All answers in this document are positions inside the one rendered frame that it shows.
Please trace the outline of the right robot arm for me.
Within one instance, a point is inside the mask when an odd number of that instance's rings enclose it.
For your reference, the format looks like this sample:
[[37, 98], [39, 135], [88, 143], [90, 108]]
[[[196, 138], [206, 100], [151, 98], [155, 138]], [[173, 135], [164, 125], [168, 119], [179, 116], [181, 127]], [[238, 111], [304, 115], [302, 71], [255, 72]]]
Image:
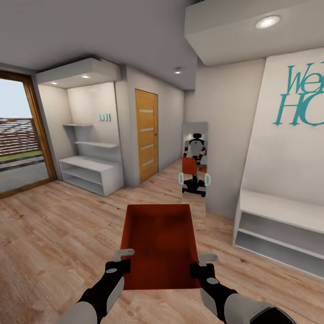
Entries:
[[297, 324], [284, 310], [267, 302], [256, 301], [239, 294], [215, 277], [216, 254], [199, 254], [198, 264], [190, 264], [190, 276], [198, 279], [204, 305], [225, 324]]

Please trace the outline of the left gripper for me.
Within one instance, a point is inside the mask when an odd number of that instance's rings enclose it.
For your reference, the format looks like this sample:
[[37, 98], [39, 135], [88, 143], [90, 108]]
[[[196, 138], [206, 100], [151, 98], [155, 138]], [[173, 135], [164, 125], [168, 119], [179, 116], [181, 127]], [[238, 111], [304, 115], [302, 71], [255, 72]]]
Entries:
[[109, 261], [105, 265], [105, 271], [107, 271], [110, 267], [119, 266], [122, 269], [123, 275], [129, 274], [131, 271], [131, 263], [130, 262], [131, 262], [130, 259], [122, 260], [120, 262]]

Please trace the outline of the storage box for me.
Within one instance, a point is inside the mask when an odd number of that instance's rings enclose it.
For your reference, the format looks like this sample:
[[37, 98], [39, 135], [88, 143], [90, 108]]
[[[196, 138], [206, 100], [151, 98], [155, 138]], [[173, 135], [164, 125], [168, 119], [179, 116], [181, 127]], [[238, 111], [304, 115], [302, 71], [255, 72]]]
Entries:
[[189, 204], [128, 205], [121, 248], [134, 249], [123, 290], [201, 288], [190, 276], [198, 264]]

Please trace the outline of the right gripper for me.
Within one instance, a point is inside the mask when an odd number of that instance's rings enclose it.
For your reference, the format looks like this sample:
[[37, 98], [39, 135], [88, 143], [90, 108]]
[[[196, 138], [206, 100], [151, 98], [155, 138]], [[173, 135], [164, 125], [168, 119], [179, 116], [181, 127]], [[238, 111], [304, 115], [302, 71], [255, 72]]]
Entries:
[[207, 266], [205, 266], [205, 267], [201, 267], [197, 263], [190, 264], [189, 266], [190, 266], [190, 276], [193, 279], [198, 279], [200, 281], [200, 275], [204, 271], [209, 272], [210, 274], [214, 275], [214, 277], [215, 277], [214, 265], [212, 263], [207, 263]]

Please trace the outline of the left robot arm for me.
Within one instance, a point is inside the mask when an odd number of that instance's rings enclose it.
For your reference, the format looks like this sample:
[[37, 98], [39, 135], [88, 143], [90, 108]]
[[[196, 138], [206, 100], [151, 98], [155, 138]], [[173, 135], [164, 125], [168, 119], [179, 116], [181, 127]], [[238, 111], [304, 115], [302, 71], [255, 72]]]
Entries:
[[124, 288], [124, 274], [131, 271], [131, 260], [121, 257], [134, 255], [134, 249], [115, 250], [114, 261], [105, 265], [105, 275], [82, 298], [53, 324], [100, 324]]

